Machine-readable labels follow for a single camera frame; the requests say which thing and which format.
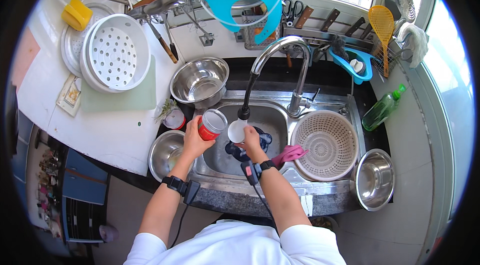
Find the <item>sponge brush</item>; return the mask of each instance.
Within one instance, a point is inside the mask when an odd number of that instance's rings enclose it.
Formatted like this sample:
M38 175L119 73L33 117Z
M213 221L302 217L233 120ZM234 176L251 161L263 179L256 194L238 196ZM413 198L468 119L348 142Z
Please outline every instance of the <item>sponge brush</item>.
M330 46L335 55L350 62L349 54L345 51L345 40L343 40L342 37L337 34L333 35L332 40L330 41Z

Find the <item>red jar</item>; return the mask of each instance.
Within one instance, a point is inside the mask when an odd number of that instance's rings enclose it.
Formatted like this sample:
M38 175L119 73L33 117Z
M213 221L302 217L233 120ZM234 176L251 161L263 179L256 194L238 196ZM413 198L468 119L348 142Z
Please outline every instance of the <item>red jar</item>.
M217 109L208 109L198 121L198 134L207 140L217 138L228 126L225 115Z

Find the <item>faucet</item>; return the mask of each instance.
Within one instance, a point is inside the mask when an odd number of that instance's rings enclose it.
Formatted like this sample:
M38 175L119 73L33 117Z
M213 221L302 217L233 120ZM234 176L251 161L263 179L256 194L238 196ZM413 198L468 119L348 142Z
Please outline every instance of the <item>faucet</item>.
M251 71L250 71L250 80L248 82L247 90L245 91L245 98L243 100L243 106L238 110L238 118L242 120L247 120L250 116L250 108L248 107L250 93L254 86L256 79L260 76L260 72L264 67L265 63L270 59L270 57L275 53L280 51L282 48L289 45L299 45L303 50L303 64L300 71L300 76L298 77L297 87L293 90L292 99L290 105L288 105L286 111L290 116L298 116L300 114L300 106L305 106L309 108L312 102L315 100L320 89L317 90L313 98L307 99L303 98L303 84L305 83L305 78L307 76L308 66L311 64L311 50L310 46L306 41L299 36L285 36L278 40L275 40L269 46L264 48L260 55L255 59Z

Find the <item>green dish soap bottle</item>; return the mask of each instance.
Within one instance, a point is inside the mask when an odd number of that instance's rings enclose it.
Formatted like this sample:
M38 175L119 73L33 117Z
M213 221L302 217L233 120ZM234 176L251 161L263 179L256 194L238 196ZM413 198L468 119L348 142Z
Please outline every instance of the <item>green dish soap bottle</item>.
M375 105L363 116L361 124L367 131L375 130L390 114L399 106L399 100L405 86L400 84L398 90L387 92Z

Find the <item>faucet handle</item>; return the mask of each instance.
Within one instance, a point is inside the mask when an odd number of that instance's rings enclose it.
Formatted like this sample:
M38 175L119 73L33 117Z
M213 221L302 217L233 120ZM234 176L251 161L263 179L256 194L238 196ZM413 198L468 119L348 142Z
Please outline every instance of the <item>faucet handle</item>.
M312 106L312 103L315 101L315 98L317 97L318 93L320 92L320 88L317 89L315 94L311 99L307 99L305 102L305 108L309 109Z

